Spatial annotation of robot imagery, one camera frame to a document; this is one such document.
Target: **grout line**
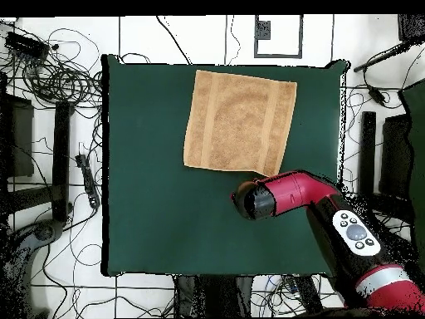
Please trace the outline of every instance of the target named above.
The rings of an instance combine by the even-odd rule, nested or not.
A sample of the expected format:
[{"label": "grout line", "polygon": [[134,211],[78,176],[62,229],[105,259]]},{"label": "grout line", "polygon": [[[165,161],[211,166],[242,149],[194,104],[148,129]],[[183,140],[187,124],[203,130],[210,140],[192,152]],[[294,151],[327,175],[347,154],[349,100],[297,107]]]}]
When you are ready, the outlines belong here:
[{"label": "grout line", "polygon": [[226,15],[226,29],[224,30],[224,65],[227,59],[227,15]]},{"label": "grout line", "polygon": [[[13,23],[13,34],[15,34],[15,23]],[[12,54],[12,57],[13,57],[13,71],[12,72],[15,72],[15,55],[14,54]],[[13,80],[13,95],[15,96],[16,94],[15,94],[15,76],[16,76],[16,74],[15,73],[13,73],[13,78],[12,78],[12,80]],[[16,184],[15,184],[15,173],[13,173],[13,192],[15,192],[15,190],[16,190]],[[16,231],[16,216],[15,216],[15,213],[13,213],[13,232],[15,232]]]},{"label": "grout line", "polygon": [[[341,89],[365,89],[365,90],[368,90],[369,88],[368,87],[366,87],[366,86],[363,86],[363,87],[357,87],[357,86],[355,86],[355,87],[352,87],[352,86],[345,86],[345,87],[343,87],[343,86],[340,86],[340,88]],[[400,91],[400,88],[392,88],[392,87],[375,87],[376,89],[378,89],[378,90],[380,90],[380,91]]]},{"label": "grout line", "polygon": [[[115,286],[113,287],[102,287],[102,286],[84,286],[84,285],[53,285],[53,284],[31,284],[32,287],[56,287],[56,288],[89,288],[89,289],[107,289],[107,290],[115,290]],[[117,286],[116,289],[127,289],[127,290],[165,290],[172,291],[174,287],[126,287],[126,286]]]},{"label": "grout line", "polygon": [[334,60],[334,33],[335,33],[335,15],[332,14],[332,39],[330,42],[330,60]]},{"label": "grout line", "polygon": [[[15,182],[15,184],[30,184],[33,186],[46,186],[43,182]],[[76,187],[84,187],[83,184],[67,184],[66,186],[76,186]]]},{"label": "grout line", "polygon": [[118,16],[118,56],[121,56],[121,17]]},{"label": "grout line", "polygon": [[118,302],[118,277],[115,277],[115,304],[114,304],[114,319],[116,319],[116,305]]}]

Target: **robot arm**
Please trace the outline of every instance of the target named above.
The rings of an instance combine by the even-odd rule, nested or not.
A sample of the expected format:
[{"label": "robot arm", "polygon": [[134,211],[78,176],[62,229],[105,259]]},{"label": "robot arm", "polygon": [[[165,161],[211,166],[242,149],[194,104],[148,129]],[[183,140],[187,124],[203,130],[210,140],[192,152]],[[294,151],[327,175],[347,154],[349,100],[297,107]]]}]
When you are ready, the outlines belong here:
[{"label": "robot arm", "polygon": [[394,250],[331,183],[294,171],[241,184],[233,203],[245,218],[275,217],[305,207],[315,239],[347,307],[425,313],[425,296],[395,260]]}]

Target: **black bar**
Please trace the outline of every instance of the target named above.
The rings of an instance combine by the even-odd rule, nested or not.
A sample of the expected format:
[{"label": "black bar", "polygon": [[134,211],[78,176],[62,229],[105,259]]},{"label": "black bar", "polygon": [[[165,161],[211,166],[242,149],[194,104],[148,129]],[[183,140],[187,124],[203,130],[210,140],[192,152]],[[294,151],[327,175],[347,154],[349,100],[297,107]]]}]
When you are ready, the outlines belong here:
[{"label": "black bar", "polygon": [[294,277],[300,293],[301,303],[307,314],[315,314],[323,310],[322,302],[315,288],[313,277]]},{"label": "black bar", "polygon": [[52,184],[61,188],[61,198],[51,205],[53,218],[65,222],[68,217],[68,181],[70,153],[71,104],[67,101],[56,103],[55,135],[53,145]]},{"label": "black bar", "polygon": [[377,57],[376,59],[367,61],[363,65],[355,67],[354,72],[359,72],[365,68],[367,69],[368,67],[371,67],[372,65],[375,65],[378,62],[386,60],[392,56],[396,56],[402,52],[406,52],[407,50],[410,49],[410,47],[414,45],[421,45],[424,41],[425,41],[425,36],[421,36],[421,37],[412,38],[411,40],[406,42],[402,42],[398,44],[397,46],[395,46],[394,48],[392,48],[391,50],[389,50],[389,52],[386,52],[385,54]]},{"label": "black bar", "polygon": [[7,177],[12,163],[12,108],[8,103],[7,75],[0,72],[0,223],[6,223],[10,214],[7,194]]},{"label": "black bar", "polygon": [[62,199],[62,187],[36,187],[33,189],[21,189],[9,193],[9,203],[11,213],[19,212],[20,210],[36,207],[40,204],[51,202],[51,197],[55,201]]},{"label": "black bar", "polygon": [[359,194],[374,192],[376,113],[364,111],[360,125],[358,187]]},{"label": "black bar", "polygon": [[377,64],[377,63],[379,63],[381,61],[387,60],[391,56],[396,56],[399,53],[400,53],[400,48],[399,47],[395,47],[390,52],[387,52],[386,54],[383,54],[380,57],[377,57],[376,59],[373,59],[373,60],[371,60],[369,62],[366,62],[363,65],[360,65],[360,66],[355,67],[354,72],[359,72],[359,71],[363,70],[364,68],[371,67],[371,66],[373,66],[373,65],[375,65],[375,64]]}]

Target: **orange towel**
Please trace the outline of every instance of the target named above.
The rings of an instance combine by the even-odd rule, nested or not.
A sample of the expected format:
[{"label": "orange towel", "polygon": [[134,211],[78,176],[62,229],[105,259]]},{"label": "orange towel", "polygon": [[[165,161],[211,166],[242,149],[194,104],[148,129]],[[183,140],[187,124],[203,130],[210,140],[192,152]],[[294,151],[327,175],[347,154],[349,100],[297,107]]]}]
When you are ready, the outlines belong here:
[{"label": "orange towel", "polygon": [[278,174],[295,101],[295,82],[197,70],[184,164]]}]

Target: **control buttons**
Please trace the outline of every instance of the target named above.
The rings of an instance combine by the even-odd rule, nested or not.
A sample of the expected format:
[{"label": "control buttons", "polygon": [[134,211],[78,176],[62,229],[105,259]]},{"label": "control buttons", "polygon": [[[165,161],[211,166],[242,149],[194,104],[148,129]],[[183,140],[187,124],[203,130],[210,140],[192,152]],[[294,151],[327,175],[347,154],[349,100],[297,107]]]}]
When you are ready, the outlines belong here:
[{"label": "control buttons", "polygon": [[353,224],[347,228],[347,237],[353,241],[363,240],[368,234],[363,226]]}]

